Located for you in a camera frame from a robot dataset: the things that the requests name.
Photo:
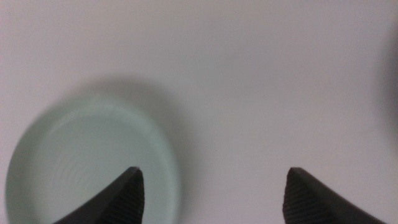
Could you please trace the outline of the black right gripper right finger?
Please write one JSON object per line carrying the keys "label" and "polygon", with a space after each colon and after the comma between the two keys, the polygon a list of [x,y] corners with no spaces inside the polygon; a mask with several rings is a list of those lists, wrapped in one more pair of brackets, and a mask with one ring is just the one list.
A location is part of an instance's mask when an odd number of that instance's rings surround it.
{"label": "black right gripper right finger", "polygon": [[384,224],[301,167],[288,171],[282,213],[288,224]]}

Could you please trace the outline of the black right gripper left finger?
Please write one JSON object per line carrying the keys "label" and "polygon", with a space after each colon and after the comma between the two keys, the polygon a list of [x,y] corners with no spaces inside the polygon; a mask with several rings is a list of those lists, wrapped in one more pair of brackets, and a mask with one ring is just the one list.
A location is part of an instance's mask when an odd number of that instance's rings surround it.
{"label": "black right gripper left finger", "polygon": [[130,167],[56,224],[141,224],[144,205],[143,173],[138,167]]}

